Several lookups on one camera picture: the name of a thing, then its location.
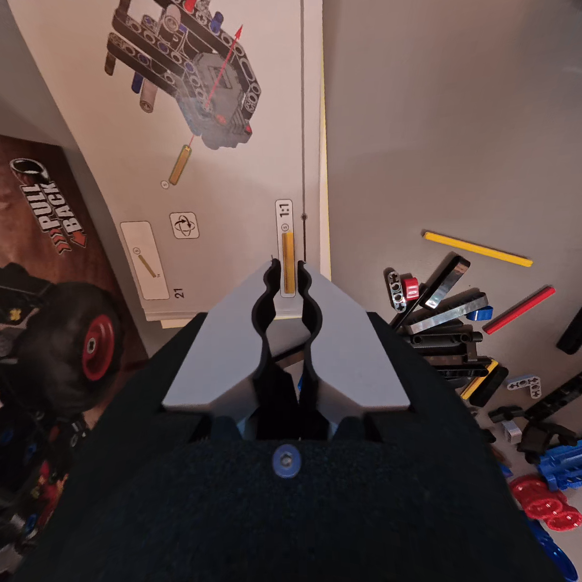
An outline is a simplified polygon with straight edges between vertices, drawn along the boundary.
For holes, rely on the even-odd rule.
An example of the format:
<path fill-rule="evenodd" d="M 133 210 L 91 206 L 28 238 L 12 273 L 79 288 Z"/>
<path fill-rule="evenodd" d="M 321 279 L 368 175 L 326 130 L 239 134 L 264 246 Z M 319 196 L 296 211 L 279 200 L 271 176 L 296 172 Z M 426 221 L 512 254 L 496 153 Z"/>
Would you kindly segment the yellow lego axle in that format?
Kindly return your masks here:
<path fill-rule="evenodd" d="M 429 230 L 424 230 L 422 232 L 422 237 L 423 239 L 429 242 L 441 244 L 443 246 L 448 246 L 450 248 L 457 250 L 475 253 L 483 257 L 496 259 L 505 263 L 522 266 L 525 268 L 531 268 L 532 265 L 534 264 L 532 259 L 526 257 L 518 256 L 505 251 L 500 251 L 487 246 L 467 242 L 454 237 L 441 235 L 439 233 L 435 233 Z"/>

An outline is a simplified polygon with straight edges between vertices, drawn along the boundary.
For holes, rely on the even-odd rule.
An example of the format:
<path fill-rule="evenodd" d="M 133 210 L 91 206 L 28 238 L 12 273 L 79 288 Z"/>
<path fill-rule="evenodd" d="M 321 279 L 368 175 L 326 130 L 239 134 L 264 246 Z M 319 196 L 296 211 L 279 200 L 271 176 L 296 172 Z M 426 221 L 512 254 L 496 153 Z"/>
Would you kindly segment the heap of black lego pieces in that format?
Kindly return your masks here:
<path fill-rule="evenodd" d="M 502 406 L 490 411 L 488 416 L 495 424 L 512 421 L 515 418 L 525 418 L 528 423 L 517 449 L 524 453 L 528 463 L 539 464 L 554 437 L 557 437 L 560 445 L 577 446 L 578 437 L 574 431 L 565 426 L 551 423 L 548 419 L 580 396 L 581 373 L 578 373 L 527 410 L 523 410 L 519 406 Z"/>

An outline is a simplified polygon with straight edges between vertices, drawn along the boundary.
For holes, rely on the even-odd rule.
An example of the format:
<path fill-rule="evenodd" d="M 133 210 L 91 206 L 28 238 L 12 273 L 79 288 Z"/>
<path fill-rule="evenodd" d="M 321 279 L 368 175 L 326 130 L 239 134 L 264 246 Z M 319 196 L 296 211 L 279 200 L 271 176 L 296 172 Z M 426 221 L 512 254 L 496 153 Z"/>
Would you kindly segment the blue curved lego piece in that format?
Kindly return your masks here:
<path fill-rule="evenodd" d="M 554 542 L 553 538 L 546 532 L 540 522 L 537 520 L 528 520 L 528 526 L 545 554 L 559 569 L 563 579 L 565 581 L 578 581 L 578 573 L 571 560 Z"/>

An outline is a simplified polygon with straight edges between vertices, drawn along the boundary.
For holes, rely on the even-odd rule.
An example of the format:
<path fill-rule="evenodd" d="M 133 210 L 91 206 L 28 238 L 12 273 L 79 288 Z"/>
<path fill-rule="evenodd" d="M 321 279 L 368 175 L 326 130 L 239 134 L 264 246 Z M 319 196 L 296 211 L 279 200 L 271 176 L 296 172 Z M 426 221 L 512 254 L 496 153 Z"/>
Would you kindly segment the red lego axle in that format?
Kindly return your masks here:
<path fill-rule="evenodd" d="M 486 335 L 492 335 L 500 331 L 519 317 L 525 315 L 527 312 L 549 299 L 554 294 L 556 294 L 556 289 L 553 286 L 546 285 L 540 288 L 535 293 L 527 296 L 513 307 L 504 311 L 498 317 L 492 319 L 488 324 L 484 325 L 482 329 L 483 333 Z"/>

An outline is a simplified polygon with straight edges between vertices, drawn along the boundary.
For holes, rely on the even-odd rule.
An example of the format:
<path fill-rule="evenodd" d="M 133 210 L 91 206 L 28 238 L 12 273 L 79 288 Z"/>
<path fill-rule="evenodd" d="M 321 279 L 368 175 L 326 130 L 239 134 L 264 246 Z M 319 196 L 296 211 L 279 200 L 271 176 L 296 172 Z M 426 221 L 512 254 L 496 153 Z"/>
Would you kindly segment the black long rod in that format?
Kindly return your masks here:
<path fill-rule="evenodd" d="M 305 344 L 300 344 L 290 348 L 289 350 L 273 356 L 273 362 L 280 366 L 280 368 L 285 369 L 294 365 L 295 363 L 304 360 L 304 347 Z"/>

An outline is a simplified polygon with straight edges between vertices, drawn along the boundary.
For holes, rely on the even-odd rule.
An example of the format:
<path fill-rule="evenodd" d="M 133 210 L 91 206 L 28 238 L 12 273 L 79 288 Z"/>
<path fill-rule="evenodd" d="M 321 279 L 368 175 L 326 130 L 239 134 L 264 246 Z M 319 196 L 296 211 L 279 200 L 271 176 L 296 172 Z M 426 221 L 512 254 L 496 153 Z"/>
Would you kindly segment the monster truck lego box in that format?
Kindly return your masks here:
<path fill-rule="evenodd" d="M 1 136 L 1 581 L 147 360 L 62 148 Z"/>

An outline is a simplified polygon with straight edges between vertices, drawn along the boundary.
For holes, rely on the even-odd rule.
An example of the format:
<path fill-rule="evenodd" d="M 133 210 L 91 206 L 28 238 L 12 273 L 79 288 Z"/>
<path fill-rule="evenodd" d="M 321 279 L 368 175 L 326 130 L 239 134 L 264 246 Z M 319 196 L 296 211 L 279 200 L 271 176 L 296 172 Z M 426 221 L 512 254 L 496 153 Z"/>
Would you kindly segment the scattered dark lego parts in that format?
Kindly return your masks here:
<path fill-rule="evenodd" d="M 383 271 L 395 310 L 392 329 L 428 363 L 473 409 L 483 409 L 505 382 L 508 370 L 482 356 L 484 333 L 474 327 L 479 316 L 490 316 L 487 295 L 471 288 L 451 295 L 470 267 L 468 259 L 449 253 L 426 283 L 392 267 Z"/>

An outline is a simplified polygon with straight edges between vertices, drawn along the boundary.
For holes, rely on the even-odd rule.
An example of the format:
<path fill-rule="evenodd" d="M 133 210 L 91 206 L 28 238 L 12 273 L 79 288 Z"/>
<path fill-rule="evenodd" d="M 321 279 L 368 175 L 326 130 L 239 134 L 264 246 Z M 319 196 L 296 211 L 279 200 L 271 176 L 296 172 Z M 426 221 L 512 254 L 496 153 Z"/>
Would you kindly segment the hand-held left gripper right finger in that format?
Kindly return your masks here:
<path fill-rule="evenodd" d="M 304 261 L 297 290 L 309 331 L 299 396 L 304 437 L 322 435 L 322 420 L 339 426 L 347 417 L 407 411 L 410 399 L 366 310 Z"/>

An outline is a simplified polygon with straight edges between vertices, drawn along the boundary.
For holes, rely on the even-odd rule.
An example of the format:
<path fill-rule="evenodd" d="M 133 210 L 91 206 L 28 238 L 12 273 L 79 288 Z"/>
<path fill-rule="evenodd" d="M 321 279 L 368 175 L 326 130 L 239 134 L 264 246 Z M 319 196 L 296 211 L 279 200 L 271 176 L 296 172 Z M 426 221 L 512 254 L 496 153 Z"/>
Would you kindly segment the blue lego panel piece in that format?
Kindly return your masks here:
<path fill-rule="evenodd" d="M 549 491 L 581 488 L 581 440 L 575 446 L 560 445 L 549 449 L 537 466 Z"/>

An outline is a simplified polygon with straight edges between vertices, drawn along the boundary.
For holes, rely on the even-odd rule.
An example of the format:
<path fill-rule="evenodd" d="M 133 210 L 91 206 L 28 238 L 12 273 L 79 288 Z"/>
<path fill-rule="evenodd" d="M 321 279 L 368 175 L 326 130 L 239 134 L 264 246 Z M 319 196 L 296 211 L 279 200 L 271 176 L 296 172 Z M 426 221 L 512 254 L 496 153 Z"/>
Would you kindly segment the lego instruction booklet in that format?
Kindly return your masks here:
<path fill-rule="evenodd" d="M 125 248 L 149 321 L 319 267 L 322 1 L 8 1 Z"/>

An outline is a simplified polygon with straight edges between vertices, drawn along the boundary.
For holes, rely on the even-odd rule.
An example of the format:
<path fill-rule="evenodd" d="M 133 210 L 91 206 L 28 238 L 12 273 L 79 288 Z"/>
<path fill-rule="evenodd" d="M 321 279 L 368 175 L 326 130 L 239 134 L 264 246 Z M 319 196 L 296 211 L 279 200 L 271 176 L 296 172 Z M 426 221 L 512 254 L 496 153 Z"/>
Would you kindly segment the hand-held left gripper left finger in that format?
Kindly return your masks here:
<path fill-rule="evenodd" d="M 266 331 L 275 318 L 280 275 L 280 261 L 268 261 L 207 313 L 164 408 L 237 423 L 258 408 L 253 380 L 271 357 Z"/>

